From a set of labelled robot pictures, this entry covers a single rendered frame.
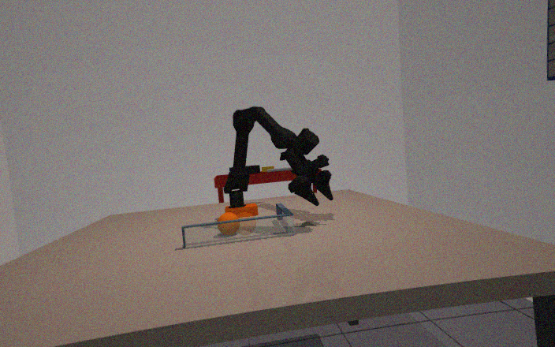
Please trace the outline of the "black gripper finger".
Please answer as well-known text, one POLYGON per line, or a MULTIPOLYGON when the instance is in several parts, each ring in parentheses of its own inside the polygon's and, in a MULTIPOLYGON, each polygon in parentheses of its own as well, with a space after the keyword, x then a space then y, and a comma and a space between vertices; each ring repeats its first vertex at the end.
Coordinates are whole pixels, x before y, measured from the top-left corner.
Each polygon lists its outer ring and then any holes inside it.
POLYGON ((330 185, 329 185, 330 178, 331 177, 327 177, 324 181, 322 181, 315 188, 318 189, 327 199, 332 200, 333 196, 332 196, 332 193, 330 191, 330 185))
POLYGON ((319 205, 319 202, 311 189, 311 181, 304 184, 301 188, 299 188, 295 193, 298 196, 303 197, 304 199, 308 200, 309 202, 313 203, 315 206, 319 205))

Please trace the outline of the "low clear corner walls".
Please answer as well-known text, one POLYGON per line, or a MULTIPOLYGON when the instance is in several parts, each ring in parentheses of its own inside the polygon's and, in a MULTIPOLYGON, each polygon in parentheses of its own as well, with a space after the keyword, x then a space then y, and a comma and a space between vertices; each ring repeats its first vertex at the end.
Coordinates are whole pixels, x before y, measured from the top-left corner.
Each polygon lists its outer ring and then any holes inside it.
POLYGON ((184 247, 195 248, 295 234, 294 215, 183 228, 184 247))

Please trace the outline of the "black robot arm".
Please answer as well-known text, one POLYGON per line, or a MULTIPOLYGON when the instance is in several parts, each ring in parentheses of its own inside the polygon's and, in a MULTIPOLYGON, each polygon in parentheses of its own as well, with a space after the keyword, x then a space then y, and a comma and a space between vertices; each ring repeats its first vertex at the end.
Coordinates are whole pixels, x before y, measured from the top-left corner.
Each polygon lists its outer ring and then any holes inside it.
MULTIPOLYGON (((253 106, 245 110, 237 110, 233 114, 233 126, 237 132, 233 168, 229 172, 225 183, 224 193, 229 193, 230 207, 245 207, 243 192, 248 190, 249 173, 247 173, 246 158, 248 150, 248 136, 257 121, 271 136, 271 141, 278 149, 287 149, 281 153, 280 160, 286 160, 291 166, 297 161, 304 159, 312 149, 319 143, 319 138, 309 129, 303 129, 296 134, 289 129, 281 127, 262 107, 253 106), (239 189, 232 191, 234 189, 239 189)), ((303 161, 308 175, 313 170, 328 166, 328 158, 320 155, 316 160, 303 161)))

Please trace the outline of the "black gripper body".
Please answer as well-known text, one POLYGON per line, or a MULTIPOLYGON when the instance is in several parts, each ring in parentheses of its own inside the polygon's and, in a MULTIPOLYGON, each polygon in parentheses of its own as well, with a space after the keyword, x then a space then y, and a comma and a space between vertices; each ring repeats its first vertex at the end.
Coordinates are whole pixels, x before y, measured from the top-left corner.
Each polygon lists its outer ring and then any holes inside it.
POLYGON ((291 193, 296 192, 299 188, 301 188, 307 182, 310 182, 317 186, 322 181, 324 181, 327 177, 330 177, 332 174, 328 170, 323 170, 318 173, 317 170, 313 170, 311 175, 308 175, 307 171, 304 168, 304 163, 308 163, 306 158, 301 159, 292 165, 292 174, 296 174, 296 178, 289 183, 289 191, 291 193))

